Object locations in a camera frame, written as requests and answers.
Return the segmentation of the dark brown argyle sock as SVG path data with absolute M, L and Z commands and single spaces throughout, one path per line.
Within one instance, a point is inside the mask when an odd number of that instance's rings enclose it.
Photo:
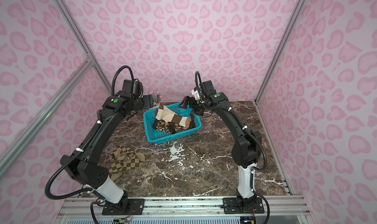
M 176 133 L 176 126 L 174 123 L 165 122 L 164 120 L 155 120 L 153 123 L 153 129 L 160 132 Z

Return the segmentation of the teal plastic basket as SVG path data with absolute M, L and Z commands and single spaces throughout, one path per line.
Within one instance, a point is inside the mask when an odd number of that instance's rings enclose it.
M 144 122 L 144 129 L 145 129 L 146 137 L 150 143 L 162 144 L 162 143 L 176 140 L 182 137 L 186 137 L 186 136 L 195 134 L 202 127 L 200 117 L 197 115 L 191 114 L 190 107 L 187 107 L 186 109 L 179 108 L 179 103 L 170 104 L 170 105 L 167 105 L 167 107 L 173 112 L 177 113 L 179 116 L 183 116 L 183 117 L 194 116 L 193 121 L 194 121 L 195 127 L 189 130 L 185 130 L 183 132 L 175 133 L 175 134 L 172 134 L 171 132 L 157 131 L 153 128 L 153 124 L 155 121 L 155 114 L 156 114 L 157 109 L 148 110 L 144 112 L 143 114 L 143 122 Z

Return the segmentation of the cream brown striped sock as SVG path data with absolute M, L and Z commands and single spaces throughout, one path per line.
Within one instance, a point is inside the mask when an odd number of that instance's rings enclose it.
M 172 119 L 175 115 L 178 115 L 167 106 L 161 106 L 157 108 L 155 112 L 155 119 L 156 120 L 164 120 L 165 122 L 172 122 Z

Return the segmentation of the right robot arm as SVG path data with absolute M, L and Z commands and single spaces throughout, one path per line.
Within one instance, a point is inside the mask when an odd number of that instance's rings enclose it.
M 239 171 L 236 207 L 241 212 L 248 211 L 262 199 L 262 195 L 255 189 L 255 173 L 264 172 L 268 164 L 262 146 L 262 135 L 242 122 L 228 97 L 223 92 L 217 92 L 211 81 L 203 82 L 198 71 L 194 79 L 195 88 L 191 91 L 192 96 L 186 96 L 179 107 L 189 107 L 191 113 L 199 117 L 204 117 L 205 111 L 215 113 L 231 132 L 235 142 L 231 156 Z

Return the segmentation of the light brown argyle sock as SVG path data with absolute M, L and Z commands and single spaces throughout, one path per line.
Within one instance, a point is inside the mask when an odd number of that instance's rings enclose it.
M 195 127 L 194 115 L 190 114 L 188 117 L 175 115 L 171 123 L 176 133 L 190 130 Z

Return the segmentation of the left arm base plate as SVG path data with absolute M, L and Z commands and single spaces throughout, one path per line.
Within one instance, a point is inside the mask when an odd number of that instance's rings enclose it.
M 142 215 L 145 205 L 145 199 L 143 198 L 126 198 L 120 201 L 118 204 L 105 202 L 102 215 L 114 216 L 114 215 Z

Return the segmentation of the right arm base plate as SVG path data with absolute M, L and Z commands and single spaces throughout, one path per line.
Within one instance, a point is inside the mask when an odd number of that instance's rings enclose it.
M 241 197 L 225 197 L 221 208 L 225 214 L 263 214 L 264 205 L 260 197 L 244 199 Z

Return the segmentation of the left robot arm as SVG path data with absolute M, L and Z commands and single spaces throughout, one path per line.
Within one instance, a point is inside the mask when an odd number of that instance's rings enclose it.
M 118 125 L 132 113 L 148 110 L 155 106 L 153 97 L 143 92 L 143 85 L 133 75 L 131 67 L 120 67 L 113 77 L 111 95 L 97 111 L 97 120 L 84 141 L 60 160 L 61 167 L 52 175 L 45 186 L 45 195 L 52 200 L 66 199 L 83 192 L 92 192 L 101 200 L 125 205 L 127 195 L 110 178 L 107 168 L 98 165 L 105 145 Z M 84 188 L 65 195 L 54 195 L 52 184 L 66 171 Z

